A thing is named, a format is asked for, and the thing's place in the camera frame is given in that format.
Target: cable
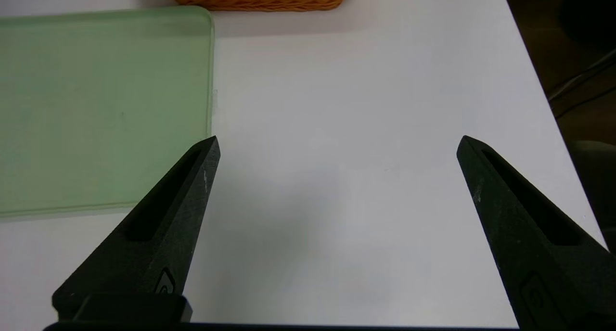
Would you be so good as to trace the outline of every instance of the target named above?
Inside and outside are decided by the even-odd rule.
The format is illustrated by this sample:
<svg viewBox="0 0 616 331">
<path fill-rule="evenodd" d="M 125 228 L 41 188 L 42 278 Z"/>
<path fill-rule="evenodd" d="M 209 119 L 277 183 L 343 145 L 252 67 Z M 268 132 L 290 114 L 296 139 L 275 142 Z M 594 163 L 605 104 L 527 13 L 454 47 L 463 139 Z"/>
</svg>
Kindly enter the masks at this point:
<svg viewBox="0 0 616 331">
<path fill-rule="evenodd" d="M 590 75 L 589 77 L 583 79 L 582 81 L 578 82 L 577 84 L 569 87 L 567 90 L 564 90 L 565 87 L 562 87 L 559 92 L 553 96 L 550 97 L 550 100 L 548 100 L 549 102 L 554 102 L 558 99 L 562 99 L 563 96 L 567 95 L 568 93 L 572 92 L 573 90 L 576 90 L 579 86 L 584 85 L 586 82 L 590 81 L 591 79 L 593 79 L 594 77 L 599 76 L 602 72 L 604 72 L 605 70 L 608 70 L 609 68 L 611 68 L 612 66 L 616 65 L 616 58 L 610 59 L 609 61 L 607 61 L 606 64 L 601 64 L 601 65 L 597 65 L 596 68 L 598 70 L 596 70 L 595 73 L 593 73 L 592 75 Z M 592 71 L 591 69 L 587 69 L 586 71 L 584 71 L 584 73 L 590 72 Z M 574 84 L 575 81 L 577 81 L 577 79 L 579 77 L 583 76 L 579 75 L 577 77 L 574 77 L 574 79 L 572 81 L 570 81 L 569 83 L 567 83 L 567 86 L 570 86 L 572 84 Z"/>
<path fill-rule="evenodd" d="M 605 95 L 607 95 L 607 94 L 609 94 L 609 93 L 613 92 L 614 90 L 616 90 L 616 86 L 611 87 L 610 89 L 606 90 L 605 92 L 600 93 L 600 94 L 597 94 L 596 96 L 594 96 L 594 97 L 592 97 L 592 98 L 590 98 L 590 99 L 587 99 L 587 100 L 584 100 L 584 101 L 582 101 L 582 102 L 576 103 L 576 105 L 572 105 L 572 106 L 570 106 L 570 107 L 567 107 L 567 109 L 565 109 L 563 112 L 561 112 L 561 114 L 560 114 L 560 115 L 556 116 L 556 120 L 561 119 L 561 118 L 562 118 L 565 114 L 567 114 L 567 113 L 571 112 L 572 110 L 574 110 L 574 109 L 578 108 L 579 106 L 582 106 L 582 105 L 584 105 L 585 103 L 589 103 L 589 102 L 591 102 L 591 101 L 594 101 L 594 100 L 600 99 L 601 97 L 603 97 L 603 96 L 605 96 Z"/>
<path fill-rule="evenodd" d="M 557 86 L 563 85 L 563 84 L 564 85 L 561 86 L 552 95 L 548 96 L 548 101 L 552 101 L 555 97 L 559 96 L 559 94 L 561 94 L 561 92 L 563 92 L 565 89 L 567 89 L 568 86 L 572 85 L 572 83 L 574 83 L 579 77 L 582 77 L 585 73 L 590 72 L 592 70 L 595 70 L 597 68 L 600 68 L 601 66 L 605 65 L 606 63 L 609 63 L 609 62 L 613 61 L 614 59 L 616 59 L 616 57 L 615 58 L 610 58 L 614 54 L 616 54 L 616 49 L 611 50 L 606 55 L 604 55 L 603 57 L 599 58 L 598 61 L 592 63 L 590 66 L 588 66 L 588 68 L 583 70 L 583 72 L 580 72 L 577 75 L 571 76 L 568 79 L 565 79 L 564 81 L 561 81 L 561 82 L 557 83 L 556 86 L 554 86 L 554 88 L 556 88 Z"/>
</svg>

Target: green cutting board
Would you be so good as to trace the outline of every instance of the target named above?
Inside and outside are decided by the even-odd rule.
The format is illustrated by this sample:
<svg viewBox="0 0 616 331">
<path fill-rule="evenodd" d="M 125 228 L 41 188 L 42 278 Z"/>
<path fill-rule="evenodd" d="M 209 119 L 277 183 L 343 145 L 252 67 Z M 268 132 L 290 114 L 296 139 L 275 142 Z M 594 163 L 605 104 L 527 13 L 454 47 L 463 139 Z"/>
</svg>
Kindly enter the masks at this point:
<svg viewBox="0 0 616 331">
<path fill-rule="evenodd" d="M 133 206 L 210 135 L 200 7 L 0 20 L 0 216 Z"/>
</svg>

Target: translucent green board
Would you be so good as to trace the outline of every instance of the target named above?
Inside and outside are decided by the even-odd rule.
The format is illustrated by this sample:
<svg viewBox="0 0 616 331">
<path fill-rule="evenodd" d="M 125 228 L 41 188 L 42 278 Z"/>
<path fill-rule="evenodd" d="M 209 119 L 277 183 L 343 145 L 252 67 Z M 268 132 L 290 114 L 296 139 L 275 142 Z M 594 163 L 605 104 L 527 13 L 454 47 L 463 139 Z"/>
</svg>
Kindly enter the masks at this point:
<svg viewBox="0 0 616 331">
<path fill-rule="evenodd" d="M 0 216 L 133 206 L 210 134 L 200 7 L 0 20 Z"/>
</svg>

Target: table surface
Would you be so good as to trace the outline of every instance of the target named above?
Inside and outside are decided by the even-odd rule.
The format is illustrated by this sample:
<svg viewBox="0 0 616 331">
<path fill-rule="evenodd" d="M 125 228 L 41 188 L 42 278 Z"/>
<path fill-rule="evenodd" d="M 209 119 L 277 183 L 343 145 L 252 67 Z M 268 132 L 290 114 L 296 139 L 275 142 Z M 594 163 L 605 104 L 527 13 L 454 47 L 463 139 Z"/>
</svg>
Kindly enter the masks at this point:
<svg viewBox="0 0 616 331">
<path fill-rule="evenodd" d="M 0 15 L 170 0 L 0 0 Z M 222 159 L 185 296 L 193 321 L 515 326 L 456 160 L 490 144 L 598 241 L 506 0 L 345 0 L 214 13 Z M 0 324 L 37 330 L 119 223 L 0 224 Z"/>
</svg>

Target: dark floor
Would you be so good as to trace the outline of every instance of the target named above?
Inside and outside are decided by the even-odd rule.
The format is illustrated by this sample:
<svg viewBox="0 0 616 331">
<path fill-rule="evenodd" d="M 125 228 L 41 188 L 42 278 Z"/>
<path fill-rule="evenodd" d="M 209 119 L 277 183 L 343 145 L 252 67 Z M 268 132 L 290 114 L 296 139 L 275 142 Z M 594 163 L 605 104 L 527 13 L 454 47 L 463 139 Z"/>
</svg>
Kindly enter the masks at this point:
<svg viewBox="0 0 616 331">
<path fill-rule="evenodd" d="M 563 0 L 508 0 L 546 94 L 607 54 L 572 39 L 557 19 Z M 558 117 L 565 109 L 616 85 L 616 66 L 552 102 Z M 616 145 L 616 92 L 571 110 L 557 120 L 566 142 L 597 140 Z"/>
<path fill-rule="evenodd" d="M 562 81 L 579 74 L 610 52 L 610 49 L 575 42 L 564 33 L 557 19 L 563 0 L 507 1 L 546 98 L 554 94 Z M 616 253 L 616 91 L 586 101 L 614 86 L 616 65 L 565 96 L 550 101 L 603 238 L 612 253 Z"/>
</svg>

